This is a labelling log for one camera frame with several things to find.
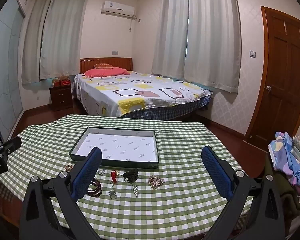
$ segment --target patterned wallpaper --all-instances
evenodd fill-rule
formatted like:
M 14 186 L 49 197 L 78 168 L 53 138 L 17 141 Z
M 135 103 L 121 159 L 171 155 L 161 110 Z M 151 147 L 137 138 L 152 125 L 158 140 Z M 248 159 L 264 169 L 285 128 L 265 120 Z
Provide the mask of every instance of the patterned wallpaper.
M 242 32 L 238 94 L 216 91 L 209 109 L 199 114 L 245 134 L 258 98 L 263 70 L 264 32 L 260 6 L 300 19 L 300 5 L 296 0 L 238 0 L 238 5 Z M 256 58 L 249 56 L 250 50 L 256 52 Z

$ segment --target blue gripper pad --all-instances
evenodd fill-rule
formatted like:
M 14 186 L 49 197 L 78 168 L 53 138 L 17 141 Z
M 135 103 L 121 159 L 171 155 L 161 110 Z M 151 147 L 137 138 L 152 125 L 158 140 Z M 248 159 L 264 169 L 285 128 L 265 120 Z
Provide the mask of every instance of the blue gripper pad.
M 102 161 L 102 152 L 94 147 L 88 155 L 86 163 L 73 181 L 71 197 L 74 201 L 83 198 Z
M 232 199 L 232 182 L 207 146 L 202 149 L 201 159 L 220 196 L 227 201 Z

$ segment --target wooden door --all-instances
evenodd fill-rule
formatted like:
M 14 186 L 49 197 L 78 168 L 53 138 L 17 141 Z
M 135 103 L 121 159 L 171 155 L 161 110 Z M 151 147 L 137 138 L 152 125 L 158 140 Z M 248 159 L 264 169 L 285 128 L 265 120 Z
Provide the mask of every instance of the wooden door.
M 275 132 L 293 136 L 300 124 L 300 20 L 274 9 L 261 10 L 264 68 L 246 140 L 267 150 Z

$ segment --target pink pillow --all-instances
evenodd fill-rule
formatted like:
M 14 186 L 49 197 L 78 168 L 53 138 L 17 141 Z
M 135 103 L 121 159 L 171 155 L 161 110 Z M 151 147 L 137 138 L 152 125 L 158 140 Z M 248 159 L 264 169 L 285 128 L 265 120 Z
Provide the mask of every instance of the pink pillow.
M 118 76 L 118 75 L 130 75 L 130 73 L 123 68 L 120 67 L 114 67 L 112 69 L 96 69 L 92 68 L 84 73 L 82 73 L 82 76 L 85 77 L 110 77 L 110 76 Z

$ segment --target orange cushion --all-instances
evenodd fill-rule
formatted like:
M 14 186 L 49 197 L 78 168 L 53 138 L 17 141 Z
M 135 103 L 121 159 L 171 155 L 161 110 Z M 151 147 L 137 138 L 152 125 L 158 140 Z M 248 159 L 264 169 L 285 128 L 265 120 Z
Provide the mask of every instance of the orange cushion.
M 112 69 L 112 68 L 114 68 L 112 65 L 107 64 L 107 63 L 95 64 L 93 67 L 96 69 Z
M 82 73 L 82 76 L 85 77 L 109 77 L 109 76 L 118 76 L 118 75 L 130 75 L 130 73 L 123 68 L 120 67 L 114 67 L 112 69 L 96 69 L 92 68 L 84 73 Z

